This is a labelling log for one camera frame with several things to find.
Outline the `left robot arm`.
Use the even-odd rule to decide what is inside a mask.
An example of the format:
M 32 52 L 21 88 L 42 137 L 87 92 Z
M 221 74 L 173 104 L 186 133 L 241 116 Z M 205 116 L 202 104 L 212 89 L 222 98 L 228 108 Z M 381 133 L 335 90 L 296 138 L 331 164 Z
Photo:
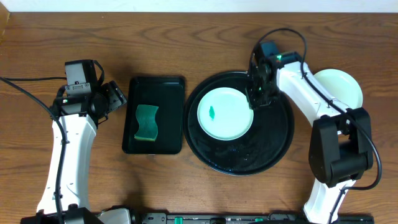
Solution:
M 51 112 L 53 150 L 49 176 L 37 213 L 21 223 L 131 223 L 131 212 L 113 206 L 100 213 L 90 210 L 88 173 L 98 121 L 120 106 L 126 97 L 116 82 L 95 89 L 86 82 L 62 86 Z

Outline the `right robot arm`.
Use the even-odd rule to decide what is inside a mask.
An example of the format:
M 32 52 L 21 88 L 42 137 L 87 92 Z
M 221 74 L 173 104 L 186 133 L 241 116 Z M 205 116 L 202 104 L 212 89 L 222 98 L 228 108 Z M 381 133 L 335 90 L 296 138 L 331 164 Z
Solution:
M 250 58 L 249 104 L 258 108 L 286 94 L 312 126 L 308 161 L 315 176 L 303 207 L 310 223 L 333 223 L 349 190 L 373 167 L 374 143 L 368 112 L 354 108 L 331 93 L 311 73 L 297 52 L 255 50 Z

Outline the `green sponge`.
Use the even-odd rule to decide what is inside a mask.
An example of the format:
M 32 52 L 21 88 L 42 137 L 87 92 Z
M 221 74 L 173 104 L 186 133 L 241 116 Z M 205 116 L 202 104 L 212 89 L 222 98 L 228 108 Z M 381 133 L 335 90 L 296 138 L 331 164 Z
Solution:
M 139 125 L 134 139 L 138 141 L 155 141 L 159 130 L 155 117 L 159 107 L 153 105 L 138 105 L 136 119 Z

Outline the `mint green plate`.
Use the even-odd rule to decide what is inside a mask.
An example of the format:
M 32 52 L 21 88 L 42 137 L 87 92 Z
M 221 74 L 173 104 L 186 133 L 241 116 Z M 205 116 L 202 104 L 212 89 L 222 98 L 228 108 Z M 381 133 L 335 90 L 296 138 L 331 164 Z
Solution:
M 207 135 L 217 140 L 231 141 L 249 130 L 254 111 L 241 91 L 220 87 L 209 91 L 200 100 L 197 119 Z
M 352 109 L 363 105 L 363 92 L 359 83 L 348 73 L 337 69 L 325 69 L 314 77 L 329 93 Z

